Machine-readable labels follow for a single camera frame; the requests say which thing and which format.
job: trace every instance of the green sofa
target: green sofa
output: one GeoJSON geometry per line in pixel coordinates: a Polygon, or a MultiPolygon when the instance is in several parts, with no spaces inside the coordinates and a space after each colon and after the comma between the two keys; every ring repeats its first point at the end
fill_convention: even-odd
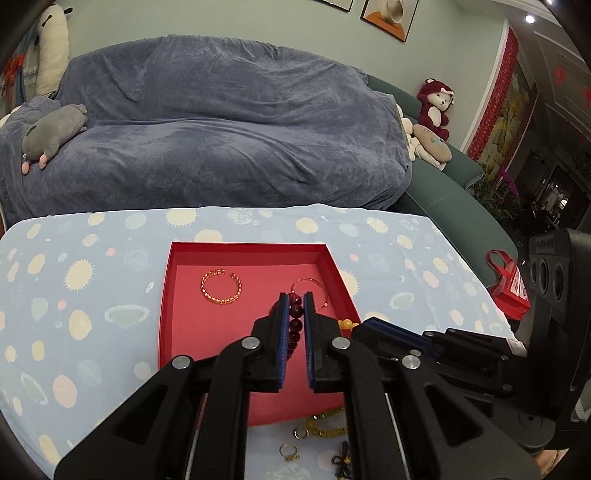
{"type": "MultiPolygon", "coordinates": [[[[421,102],[415,97],[372,76],[368,76],[368,86],[394,95],[404,115],[416,123],[421,102]]],[[[491,214],[466,191],[484,175],[478,163],[451,145],[449,148],[453,158],[443,171],[419,158],[413,162],[413,179],[391,209],[429,217],[488,288],[497,277],[486,263],[486,253],[504,250],[517,261],[517,248],[491,214]]]]}

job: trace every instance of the blue tablecloth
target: blue tablecloth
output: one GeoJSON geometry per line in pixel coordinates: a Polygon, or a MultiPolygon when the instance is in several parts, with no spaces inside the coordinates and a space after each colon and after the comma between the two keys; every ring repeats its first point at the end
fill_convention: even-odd
{"type": "MultiPolygon", "coordinates": [[[[176,240],[326,243],[362,319],[417,333],[456,327],[513,338],[484,286],[423,217],[312,205],[20,222],[0,241],[0,408],[48,476],[157,369],[161,292],[176,240]]],[[[249,480],[333,478],[320,460],[282,473],[277,449],[290,428],[275,438],[278,428],[251,429],[249,480]]],[[[338,449],[338,441],[325,445],[318,454],[338,449]]]]}

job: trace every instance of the cushion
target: cushion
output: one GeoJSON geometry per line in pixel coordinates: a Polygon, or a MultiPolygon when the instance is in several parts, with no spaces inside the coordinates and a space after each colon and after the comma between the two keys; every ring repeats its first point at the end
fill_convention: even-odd
{"type": "Polygon", "coordinates": [[[69,62],[70,40],[66,15],[59,5],[43,12],[37,27],[39,33],[39,70],[37,96],[53,93],[60,85],[69,62]]]}
{"type": "Polygon", "coordinates": [[[452,151],[437,134],[422,125],[413,125],[413,134],[427,153],[440,163],[447,163],[452,159],[452,151]]]}
{"type": "Polygon", "coordinates": [[[504,250],[517,260],[515,244],[492,215],[455,181],[426,162],[413,163],[413,179],[395,208],[429,217],[486,288],[497,281],[486,263],[487,252],[504,250]]]}

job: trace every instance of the metal screw head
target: metal screw head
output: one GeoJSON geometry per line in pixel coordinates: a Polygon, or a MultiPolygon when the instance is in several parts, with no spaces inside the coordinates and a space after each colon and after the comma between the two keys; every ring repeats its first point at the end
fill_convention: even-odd
{"type": "Polygon", "coordinates": [[[246,348],[247,350],[254,350],[261,344],[261,341],[256,337],[246,337],[243,338],[242,342],[240,343],[243,348],[246,348]]]}
{"type": "Polygon", "coordinates": [[[331,343],[338,350],[347,350],[351,346],[351,340],[347,337],[335,337],[331,343]]]}
{"type": "Polygon", "coordinates": [[[173,367],[182,370],[191,365],[191,359],[186,355],[179,355],[173,358],[173,367]]]}
{"type": "Polygon", "coordinates": [[[421,366],[421,361],[417,356],[414,355],[405,355],[402,357],[402,365],[409,370],[416,370],[418,367],[421,366]]]}

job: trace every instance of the stuffed bear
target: stuffed bear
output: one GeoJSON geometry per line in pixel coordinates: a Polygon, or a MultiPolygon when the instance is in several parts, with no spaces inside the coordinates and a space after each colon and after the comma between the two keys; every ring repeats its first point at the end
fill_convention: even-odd
{"type": "Polygon", "coordinates": [[[455,97],[451,88],[435,79],[427,79],[417,96],[423,104],[418,122],[445,141],[449,139],[449,131],[442,127],[449,124],[449,118],[444,112],[453,105],[455,97]]]}

